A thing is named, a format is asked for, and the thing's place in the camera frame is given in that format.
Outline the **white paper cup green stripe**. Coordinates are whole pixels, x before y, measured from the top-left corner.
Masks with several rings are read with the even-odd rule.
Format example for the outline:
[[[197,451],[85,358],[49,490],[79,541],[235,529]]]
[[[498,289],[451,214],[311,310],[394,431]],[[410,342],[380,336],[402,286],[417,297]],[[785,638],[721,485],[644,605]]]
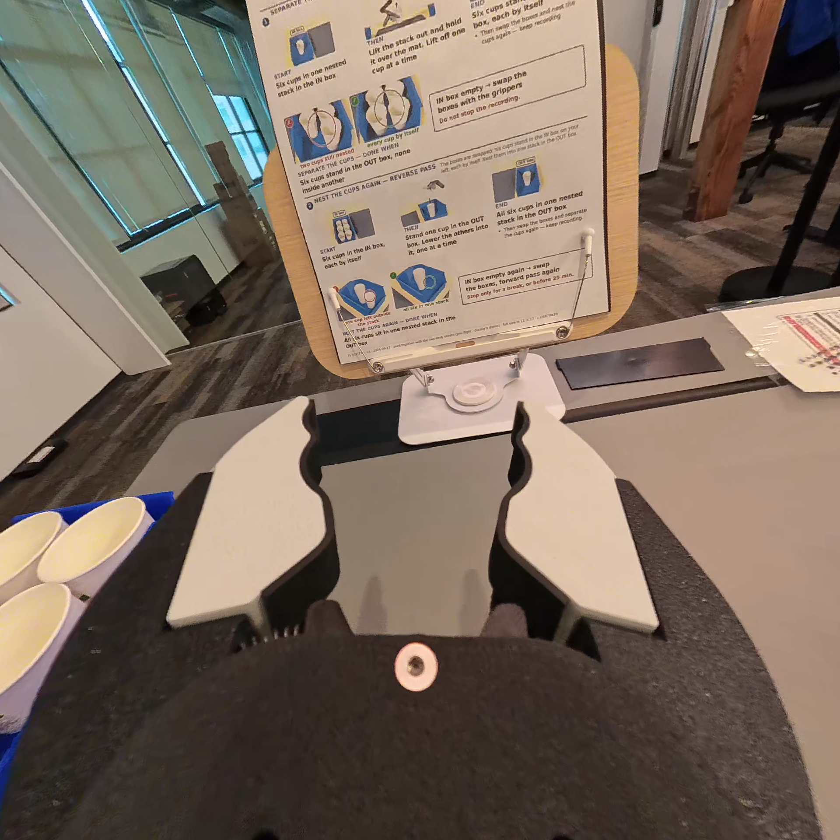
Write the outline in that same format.
[[[40,583],[39,561],[66,528],[58,512],[44,511],[1,533],[1,604]]]
[[[20,732],[86,608],[64,584],[43,583],[1,607],[1,733]]]
[[[153,524],[141,499],[108,501],[69,525],[50,544],[38,562],[38,580],[66,585],[75,597],[89,600]]]

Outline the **black floor stand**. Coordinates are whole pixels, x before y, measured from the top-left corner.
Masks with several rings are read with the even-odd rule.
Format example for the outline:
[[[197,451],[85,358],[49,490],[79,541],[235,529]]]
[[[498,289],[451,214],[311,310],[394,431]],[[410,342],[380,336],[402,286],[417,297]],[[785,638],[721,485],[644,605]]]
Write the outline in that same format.
[[[838,286],[838,270],[828,276],[812,268],[797,267],[795,260],[811,226],[813,214],[823,197],[828,179],[838,162],[839,113],[835,113],[821,152],[812,167],[808,167],[804,159],[793,158],[777,151],[777,142],[786,123],[801,117],[805,110],[810,108],[816,109],[817,118],[821,119],[831,106],[838,104],[838,96],[837,73],[825,79],[760,93],[755,113],[769,121],[770,139],[761,154],[741,163],[739,176],[744,176],[750,169],[754,169],[754,172],[746,181],[738,202],[745,204],[753,199],[753,184],[765,175],[772,164],[808,174],[810,179],[776,264],[734,273],[724,280],[719,302],[746,302],[795,296]]]

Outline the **black desk strip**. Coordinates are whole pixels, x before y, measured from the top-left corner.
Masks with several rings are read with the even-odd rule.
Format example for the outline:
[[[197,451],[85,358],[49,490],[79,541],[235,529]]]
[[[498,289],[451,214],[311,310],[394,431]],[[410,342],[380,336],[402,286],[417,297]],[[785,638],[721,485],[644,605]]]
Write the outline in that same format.
[[[724,371],[703,338],[592,353],[555,361],[572,390]]]

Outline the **large glass window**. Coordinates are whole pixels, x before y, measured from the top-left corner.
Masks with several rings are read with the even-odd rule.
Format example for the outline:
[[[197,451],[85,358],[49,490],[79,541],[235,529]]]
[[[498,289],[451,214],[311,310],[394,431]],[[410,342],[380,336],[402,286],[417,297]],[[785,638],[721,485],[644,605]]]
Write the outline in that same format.
[[[276,144],[244,2],[2,1],[2,102],[127,249],[218,203],[208,147]]]

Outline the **black floor device red label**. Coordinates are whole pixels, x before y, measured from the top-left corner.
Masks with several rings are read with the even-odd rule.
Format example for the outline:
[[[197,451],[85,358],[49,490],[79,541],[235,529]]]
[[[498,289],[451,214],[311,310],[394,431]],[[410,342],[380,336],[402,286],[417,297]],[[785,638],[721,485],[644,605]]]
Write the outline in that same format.
[[[32,454],[17,465],[7,478],[10,480],[23,480],[36,476],[55,461],[67,447],[68,442],[62,437],[53,437],[46,440]]]

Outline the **black office chair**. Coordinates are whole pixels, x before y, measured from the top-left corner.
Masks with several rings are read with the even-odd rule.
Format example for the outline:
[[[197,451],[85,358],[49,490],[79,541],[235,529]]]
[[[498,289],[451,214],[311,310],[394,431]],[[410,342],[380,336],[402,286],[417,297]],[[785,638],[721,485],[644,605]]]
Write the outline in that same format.
[[[812,173],[812,162],[778,151],[778,141],[791,121],[812,115],[822,121],[838,103],[839,2],[786,1],[754,115],[770,125],[769,141],[761,154],[741,163],[738,178],[746,177],[740,204],[753,199],[753,185],[772,166]]]

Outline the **wooden post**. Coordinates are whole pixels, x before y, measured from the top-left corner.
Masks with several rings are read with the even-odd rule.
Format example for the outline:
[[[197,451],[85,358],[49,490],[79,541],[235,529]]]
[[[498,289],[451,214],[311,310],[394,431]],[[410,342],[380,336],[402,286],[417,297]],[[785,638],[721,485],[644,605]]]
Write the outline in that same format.
[[[728,10],[689,178],[687,221],[728,213],[783,7],[783,1],[737,1]]]

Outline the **printed instruction sheet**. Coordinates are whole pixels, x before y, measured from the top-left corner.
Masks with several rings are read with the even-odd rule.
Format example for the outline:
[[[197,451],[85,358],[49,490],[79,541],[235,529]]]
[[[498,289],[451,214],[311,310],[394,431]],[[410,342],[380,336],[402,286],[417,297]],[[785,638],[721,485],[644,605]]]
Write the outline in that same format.
[[[340,363],[609,312],[601,2],[247,8]]]

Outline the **stack of cardboard boxes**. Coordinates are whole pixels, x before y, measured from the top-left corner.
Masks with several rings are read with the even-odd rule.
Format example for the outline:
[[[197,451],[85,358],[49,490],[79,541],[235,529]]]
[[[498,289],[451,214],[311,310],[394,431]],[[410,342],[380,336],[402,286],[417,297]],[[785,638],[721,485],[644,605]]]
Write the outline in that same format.
[[[209,143],[205,151],[217,174],[213,186],[224,213],[224,234],[234,253],[248,268],[273,263],[280,254],[273,228],[231,162],[224,142]]]

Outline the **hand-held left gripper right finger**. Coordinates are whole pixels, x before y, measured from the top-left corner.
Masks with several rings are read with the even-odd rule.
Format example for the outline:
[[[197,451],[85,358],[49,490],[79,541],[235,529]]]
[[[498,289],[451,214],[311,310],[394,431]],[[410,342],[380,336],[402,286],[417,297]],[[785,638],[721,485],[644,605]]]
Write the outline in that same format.
[[[547,642],[583,624],[653,637],[655,599],[612,469],[546,406],[520,402],[514,415],[491,606],[516,607],[527,637]]]

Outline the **blue plastic bin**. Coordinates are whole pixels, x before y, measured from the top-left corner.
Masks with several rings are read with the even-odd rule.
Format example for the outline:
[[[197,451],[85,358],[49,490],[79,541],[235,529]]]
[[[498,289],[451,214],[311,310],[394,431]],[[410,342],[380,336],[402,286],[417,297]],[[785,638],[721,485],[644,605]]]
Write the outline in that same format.
[[[142,503],[144,504],[150,518],[152,519],[152,523],[156,523],[162,519],[168,510],[175,503],[175,496],[174,493],[171,491],[163,491],[163,492],[156,492],[156,493],[149,493],[140,495],[139,498]],[[52,508],[44,511],[33,511],[22,513],[16,515],[11,518],[10,524],[15,525],[19,522],[22,522],[28,518],[32,518],[35,516],[40,515],[41,513],[56,513],[57,515],[61,516],[66,526],[70,527],[74,522],[78,521],[79,519],[87,516],[91,511],[96,510],[102,506],[106,506],[110,504],[112,501],[120,501],[121,498],[112,499],[112,500],[98,500],[92,502],[82,503],[80,505],[75,506],[65,506],[65,507],[58,507]],[[9,778],[11,775],[11,770],[14,765],[14,761],[16,758],[16,752],[18,750],[18,744],[22,737],[22,732],[25,732],[25,729],[18,731],[17,733],[11,734],[9,736],[2,736],[2,761],[1,761],[1,797],[2,801],[5,798],[5,794],[7,791],[7,787],[9,784]]]

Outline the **black wheeled case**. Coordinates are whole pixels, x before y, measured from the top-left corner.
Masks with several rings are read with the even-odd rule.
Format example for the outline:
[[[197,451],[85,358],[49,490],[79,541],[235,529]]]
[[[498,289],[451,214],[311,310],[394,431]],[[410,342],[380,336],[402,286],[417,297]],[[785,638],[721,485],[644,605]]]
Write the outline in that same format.
[[[196,255],[160,264],[140,279],[182,329],[207,325],[228,310],[222,292]]]

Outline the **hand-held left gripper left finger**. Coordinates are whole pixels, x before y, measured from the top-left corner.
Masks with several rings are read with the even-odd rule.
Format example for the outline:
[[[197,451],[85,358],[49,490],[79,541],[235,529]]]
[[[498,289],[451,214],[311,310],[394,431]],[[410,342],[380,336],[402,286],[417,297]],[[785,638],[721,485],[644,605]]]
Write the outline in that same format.
[[[217,462],[166,621],[243,616],[259,638],[302,632],[340,577],[331,501],[321,488],[314,402],[295,398]]]

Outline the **printed sheet in plastic sleeve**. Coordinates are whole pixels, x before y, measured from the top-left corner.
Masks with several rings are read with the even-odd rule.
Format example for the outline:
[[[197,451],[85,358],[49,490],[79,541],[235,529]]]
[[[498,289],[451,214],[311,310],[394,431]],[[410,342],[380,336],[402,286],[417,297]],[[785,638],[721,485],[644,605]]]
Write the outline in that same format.
[[[804,393],[839,392],[839,297],[722,311],[751,352]]]

